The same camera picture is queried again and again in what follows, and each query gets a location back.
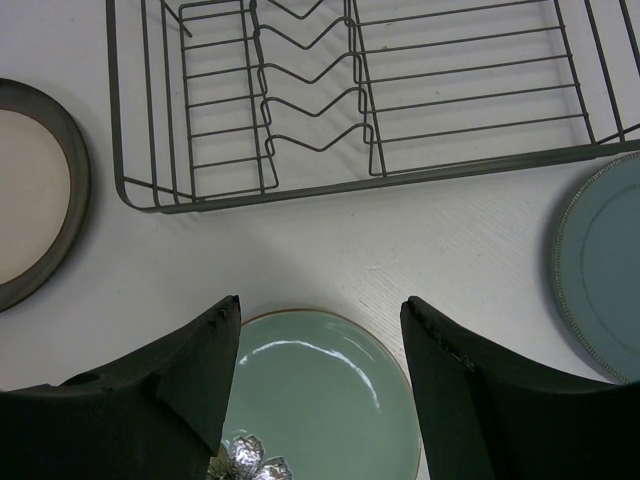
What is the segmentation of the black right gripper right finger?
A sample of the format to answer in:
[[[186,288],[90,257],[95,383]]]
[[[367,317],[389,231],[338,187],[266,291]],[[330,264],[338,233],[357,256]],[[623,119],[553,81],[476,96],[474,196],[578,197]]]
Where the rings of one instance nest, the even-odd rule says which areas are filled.
[[[400,320],[431,478],[638,478],[638,384],[548,367],[416,296]]]

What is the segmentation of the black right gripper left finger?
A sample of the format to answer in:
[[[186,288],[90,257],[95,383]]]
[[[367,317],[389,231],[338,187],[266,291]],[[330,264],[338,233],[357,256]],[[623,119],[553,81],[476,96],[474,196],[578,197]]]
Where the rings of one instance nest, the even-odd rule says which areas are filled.
[[[60,385],[1,394],[4,479],[204,479],[240,338],[227,296],[176,331]]]

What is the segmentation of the green plate with flower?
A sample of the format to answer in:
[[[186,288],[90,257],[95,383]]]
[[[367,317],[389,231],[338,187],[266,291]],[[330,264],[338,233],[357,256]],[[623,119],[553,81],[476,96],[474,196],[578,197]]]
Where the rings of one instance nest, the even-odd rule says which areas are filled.
[[[243,323],[210,479],[415,479],[409,381],[384,344],[321,310]]]

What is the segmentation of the blue-grey beaded rim plate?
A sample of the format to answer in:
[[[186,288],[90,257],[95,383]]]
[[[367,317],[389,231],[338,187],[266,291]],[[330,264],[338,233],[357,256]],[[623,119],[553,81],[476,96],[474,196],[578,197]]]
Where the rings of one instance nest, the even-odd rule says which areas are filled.
[[[550,286],[565,324],[624,383],[639,380],[639,154],[568,197],[552,229]]]

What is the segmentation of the beige plate with grey rim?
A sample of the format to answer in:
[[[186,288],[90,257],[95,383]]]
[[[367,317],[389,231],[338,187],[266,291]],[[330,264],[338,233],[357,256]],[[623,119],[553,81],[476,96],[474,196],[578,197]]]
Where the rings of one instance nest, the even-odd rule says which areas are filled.
[[[54,98],[1,81],[1,308],[39,290],[77,244],[89,211],[90,155]]]

